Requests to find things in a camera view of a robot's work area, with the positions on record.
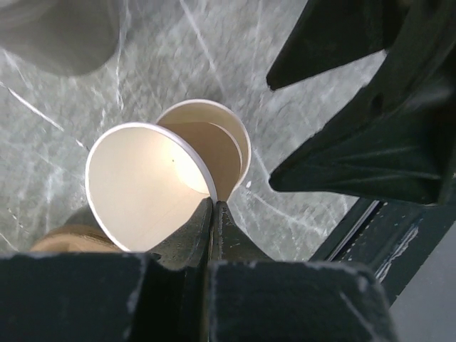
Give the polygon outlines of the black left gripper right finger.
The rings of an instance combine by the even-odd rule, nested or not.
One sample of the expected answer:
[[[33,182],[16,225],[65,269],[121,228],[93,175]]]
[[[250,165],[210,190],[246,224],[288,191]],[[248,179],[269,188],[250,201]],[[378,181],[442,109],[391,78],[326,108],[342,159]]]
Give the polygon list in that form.
[[[210,264],[255,264],[269,262],[264,253],[237,225],[226,202],[214,207]]]

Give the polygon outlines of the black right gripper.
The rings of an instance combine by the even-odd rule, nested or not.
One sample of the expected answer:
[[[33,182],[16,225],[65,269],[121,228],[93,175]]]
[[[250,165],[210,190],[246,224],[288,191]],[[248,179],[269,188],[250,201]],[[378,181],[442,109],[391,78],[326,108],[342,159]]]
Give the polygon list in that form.
[[[392,46],[402,1],[308,1],[266,75],[271,90],[293,85]],[[384,62],[399,95],[391,106],[391,197],[437,205],[455,178],[455,2],[414,1]]]

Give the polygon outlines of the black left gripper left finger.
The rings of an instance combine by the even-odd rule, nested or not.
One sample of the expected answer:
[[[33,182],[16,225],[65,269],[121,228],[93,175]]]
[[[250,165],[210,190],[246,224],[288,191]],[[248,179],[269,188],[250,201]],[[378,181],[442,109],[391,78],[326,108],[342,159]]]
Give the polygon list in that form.
[[[191,217],[149,251],[150,270],[156,274],[198,274],[207,262],[213,201],[204,198]]]

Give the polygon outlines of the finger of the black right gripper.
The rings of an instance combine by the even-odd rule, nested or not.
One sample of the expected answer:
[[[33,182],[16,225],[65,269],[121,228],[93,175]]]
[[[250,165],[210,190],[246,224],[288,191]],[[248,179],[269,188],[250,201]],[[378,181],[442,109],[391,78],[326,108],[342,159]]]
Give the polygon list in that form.
[[[271,174],[278,192],[335,192],[436,206],[452,201],[452,83],[405,98],[364,88]]]

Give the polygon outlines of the paper coffee cup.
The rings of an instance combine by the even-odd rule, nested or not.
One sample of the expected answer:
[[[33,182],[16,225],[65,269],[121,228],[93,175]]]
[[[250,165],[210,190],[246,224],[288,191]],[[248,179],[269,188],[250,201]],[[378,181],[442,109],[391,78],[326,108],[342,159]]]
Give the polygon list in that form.
[[[96,222],[124,252],[145,252],[183,226],[202,200],[217,201],[203,159],[159,125],[125,123],[103,133],[85,164]]]
[[[212,100],[184,100],[168,108],[157,124],[187,142],[202,158],[214,181],[217,199],[226,202],[246,177],[252,145],[241,119]]]

